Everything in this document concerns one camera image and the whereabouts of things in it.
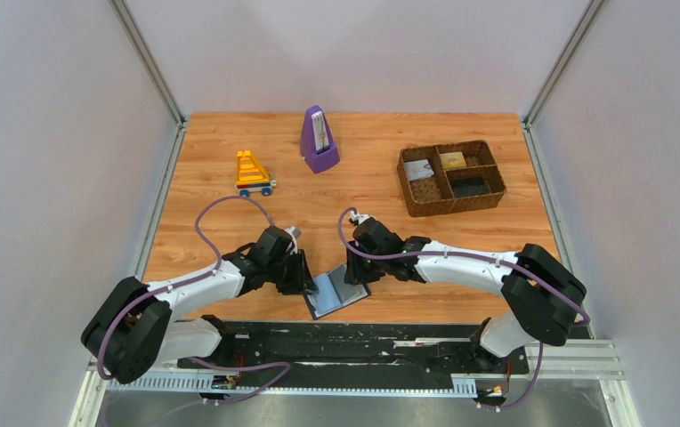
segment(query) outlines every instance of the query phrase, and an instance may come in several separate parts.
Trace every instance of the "divided basket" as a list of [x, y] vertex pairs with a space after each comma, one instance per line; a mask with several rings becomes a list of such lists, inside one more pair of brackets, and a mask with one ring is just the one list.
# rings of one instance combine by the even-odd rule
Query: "divided basket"
[[[440, 154], [462, 152], [465, 167], [442, 168]], [[423, 180], [409, 181], [406, 162], [426, 159], [432, 166], [434, 176]], [[487, 186], [487, 193], [478, 196], [455, 197], [450, 182], [464, 178], [481, 177]], [[489, 209], [498, 205], [506, 192], [495, 158], [486, 141], [468, 141], [455, 144], [440, 144], [428, 147], [402, 149], [398, 160], [398, 178], [401, 180], [403, 196], [410, 216], [431, 216], [454, 212]]]

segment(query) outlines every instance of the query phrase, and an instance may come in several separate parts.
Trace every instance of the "yellow toy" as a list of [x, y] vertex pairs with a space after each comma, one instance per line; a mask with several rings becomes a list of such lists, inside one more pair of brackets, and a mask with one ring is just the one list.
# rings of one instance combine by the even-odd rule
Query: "yellow toy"
[[265, 196], [269, 196], [276, 185], [277, 182], [270, 180], [269, 173], [251, 154], [250, 149], [238, 152], [235, 188], [240, 191], [242, 197], [250, 197], [254, 191], [261, 191]]

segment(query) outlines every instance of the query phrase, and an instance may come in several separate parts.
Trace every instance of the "wood grain surface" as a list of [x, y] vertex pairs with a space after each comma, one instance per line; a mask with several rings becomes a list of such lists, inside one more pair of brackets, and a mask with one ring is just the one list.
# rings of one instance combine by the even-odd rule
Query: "wood grain surface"
[[[338, 215], [349, 205], [373, 214], [401, 238], [428, 236], [452, 246], [509, 251], [524, 243], [556, 255], [555, 242], [536, 175], [514, 114], [327, 113], [340, 149], [340, 163], [314, 174], [298, 150], [303, 113], [194, 114], [188, 126], [172, 187], [154, 240], [145, 280], [173, 278], [214, 262], [193, 222], [210, 201], [237, 194], [236, 153], [250, 149], [278, 185], [269, 197], [253, 197], [281, 228], [298, 225], [315, 276], [345, 260], [336, 233]], [[507, 193], [497, 208], [410, 218], [395, 166], [400, 150], [484, 139], [498, 163]], [[223, 253], [255, 241], [268, 225], [253, 205], [232, 200], [216, 206], [202, 230]], [[352, 226], [345, 223], [345, 235]], [[322, 320], [349, 322], [479, 323], [506, 309], [491, 294], [447, 283], [420, 284], [383, 278], [372, 295]], [[275, 286], [191, 313], [224, 319], [311, 320], [304, 298], [284, 296]]]

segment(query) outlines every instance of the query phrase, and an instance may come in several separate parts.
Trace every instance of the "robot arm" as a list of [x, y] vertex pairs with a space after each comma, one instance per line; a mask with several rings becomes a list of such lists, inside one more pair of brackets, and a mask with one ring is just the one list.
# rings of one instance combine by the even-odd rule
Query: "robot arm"
[[580, 305], [586, 288], [544, 248], [526, 245], [520, 252], [485, 253], [447, 246], [430, 238], [402, 240], [369, 215], [352, 214], [356, 225], [352, 246], [373, 255], [411, 254], [401, 258], [370, 260], [347, 251], [345, 281], [369, 283], [390, 274], [398, 280], [450, 282], [475, 287], [504, 297], [510, 311], [498, 318], [487, 318], [472, 336], [474, 357], [483, 367], [491, 367], [513, 350], [539, 340], [564, 345], [576, 312], [567, 303], [535, 286], [522, 274], [528, 270], [547, 282], [572, 302]]
[[132, 301], [159, 292], [131, 310], [109, 338], [104, 366], [120, 383], [130, 383], [154, 363], [212, 355], [226, 326], [210, 316], [183, 316], [220, 300], [237, 298], [263, 286], [277, 285], [283, 294], [313, 294], [317, 287], [298, 249], [300, 230], [266, 229], [255, 243], [242, 246], [202, 270], [148, 286], [137, 278], [121, 280], [81, 335], [81, 343], [96, 357], [109, 324]]

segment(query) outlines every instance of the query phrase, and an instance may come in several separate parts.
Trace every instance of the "gray floor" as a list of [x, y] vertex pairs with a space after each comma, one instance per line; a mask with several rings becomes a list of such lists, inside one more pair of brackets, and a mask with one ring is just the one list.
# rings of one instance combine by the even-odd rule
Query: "gray floor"
[[[517, 379], [511, 382], [513, 390], [509, 401], [520, 395], [525, 383]], [[111, 427], [611, 425], [599, 383], [589, 380], [540, 381], [537, 389], [522, 405], [500, 414], [478, 410], [470, 399], [263, 395], [232, 406], [196, 405], [159, 419], [171, 409], [194, 400], [200, 400], [198, 395], [153, 391], [112, 392], [108, 393], [106, 400], [106, 422]]]

